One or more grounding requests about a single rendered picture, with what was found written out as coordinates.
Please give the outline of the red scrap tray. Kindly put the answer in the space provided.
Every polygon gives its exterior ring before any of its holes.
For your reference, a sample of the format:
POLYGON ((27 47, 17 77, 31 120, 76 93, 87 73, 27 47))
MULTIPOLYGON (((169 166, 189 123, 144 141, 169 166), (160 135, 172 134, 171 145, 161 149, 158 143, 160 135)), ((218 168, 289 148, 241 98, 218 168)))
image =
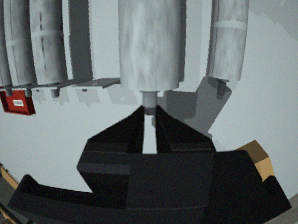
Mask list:
POLYGON ((26 97, 24 90, 15 90, 12 93, 13 96, 8 97, 6 91, 0 91, 4 112, 28 116, 35 114, 32 97, 26 97))

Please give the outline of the brown cardboard box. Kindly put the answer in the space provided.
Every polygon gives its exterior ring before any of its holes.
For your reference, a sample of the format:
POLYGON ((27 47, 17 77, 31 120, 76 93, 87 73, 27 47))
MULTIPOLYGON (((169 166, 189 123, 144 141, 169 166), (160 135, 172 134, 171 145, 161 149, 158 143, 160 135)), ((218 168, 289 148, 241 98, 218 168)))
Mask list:
POLYGON ((246 150, 248 152, 263 181, 270 175, 275 176, 269 155, 256 140, 235 150, 246 150))

